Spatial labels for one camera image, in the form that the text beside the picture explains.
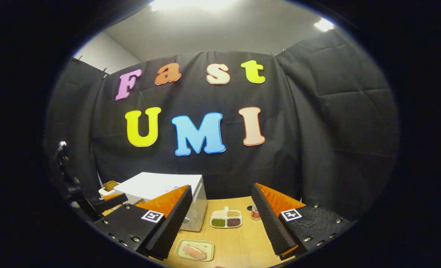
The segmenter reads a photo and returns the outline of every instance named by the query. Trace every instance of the white tray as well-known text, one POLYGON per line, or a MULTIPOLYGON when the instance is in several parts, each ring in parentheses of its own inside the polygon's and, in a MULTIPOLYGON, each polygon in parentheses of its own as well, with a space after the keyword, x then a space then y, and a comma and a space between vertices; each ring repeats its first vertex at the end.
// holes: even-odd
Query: white tray
POLYGON ((210 216, 210 222, 209 223, 210 223, 210 226, 212 226, 214 228, 237 228, 237 227, 242 225, 242 213, 239 210, 229 209, 229 207, 225 207, 224 210, 216 210, 216 211, 212 212, 212 215, 210 216), (237 217, 227 217, 227 212, 228 211, 239 212, 239 216, 237 216, 237 217), (225 220, 225 226, 224 227, 217 227, 217 226, 212 225, 212 220, 213 219, 224 219, 225 220), (241 223, 238 226, 227 227, 227 220, 228 219, 240 219, 241 223))
POLYGON ((105 188, 101 188, 100 190, 98 190, 98 193, 102 197, 106 197, 107 195, 114 195, 115 194, 115 189, 113 189, 110 192, 108 192, 107 190, 105 190, 105 188))
POLYGON ((176 253, 176 255, 180 256, 181 258, 192 259, 194 261, 210 261, 214 257, 214 244, 212 244, 212 242, 209 241, 180 239, 174 252, 176 253), (196 259, 194 257, 191 257, 186 252, 183 251, 183 246, 195 246, 196 248, 204 251, 207 255, 207 258, 196 259))

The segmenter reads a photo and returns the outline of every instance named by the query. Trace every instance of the sausage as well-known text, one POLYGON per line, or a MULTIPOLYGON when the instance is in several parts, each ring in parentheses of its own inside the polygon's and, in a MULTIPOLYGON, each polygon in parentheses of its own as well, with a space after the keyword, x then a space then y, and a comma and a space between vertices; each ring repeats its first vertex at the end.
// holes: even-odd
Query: sausage
POLYGON ((207 258, 207 254, 196 248, 195 246, 183 246, 183 251, 186 252, 189 256, 196 259, 205 259, 207 258))

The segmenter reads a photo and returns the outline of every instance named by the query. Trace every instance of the green beans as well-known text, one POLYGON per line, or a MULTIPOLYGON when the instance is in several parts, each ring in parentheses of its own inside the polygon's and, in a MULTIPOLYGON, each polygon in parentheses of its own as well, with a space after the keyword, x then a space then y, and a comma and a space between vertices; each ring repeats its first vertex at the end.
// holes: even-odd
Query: green beans
POLYGON ((212 224, 212 226, 215 226, 215 227, 224 227, 225 226, 225 219, 212 219, 211 224, 212 224))

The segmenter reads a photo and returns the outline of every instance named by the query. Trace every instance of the pink letter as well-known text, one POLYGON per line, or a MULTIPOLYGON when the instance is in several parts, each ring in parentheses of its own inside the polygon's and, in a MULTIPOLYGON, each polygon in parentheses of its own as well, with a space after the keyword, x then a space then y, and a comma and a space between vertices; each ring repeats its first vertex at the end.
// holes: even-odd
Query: pink letter
POLYGON ((128 98, 130 95, 128 90, 134 87, 134 83, 136 81, 136 78, 132 76, 141 76, 141 69, 139 68, 135 71, 131 71, 130 73, 120 75, 120 88, 118 89, 118 95, 115 97, 116 101, 128 98))
POLYGON ((258 107, 246 107, 239 110, 245 124, 244 145, 254 146, 265 142, 265 137, 260 133, 260 125, 258 124, 258 114, 260 112, 261 110, 258 107))

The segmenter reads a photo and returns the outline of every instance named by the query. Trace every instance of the letter i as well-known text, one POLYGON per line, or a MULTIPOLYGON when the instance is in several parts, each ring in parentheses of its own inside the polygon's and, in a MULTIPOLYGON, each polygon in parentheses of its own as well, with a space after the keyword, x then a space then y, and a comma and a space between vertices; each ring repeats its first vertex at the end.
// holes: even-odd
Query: letter i
POLYGON ((246 107, 239 110, 239 114, 244 118, 245 139, 244 145, 255 146, 263 144, 265 137, 260 132, 258 114, 261 112, 258 107, 246 107))

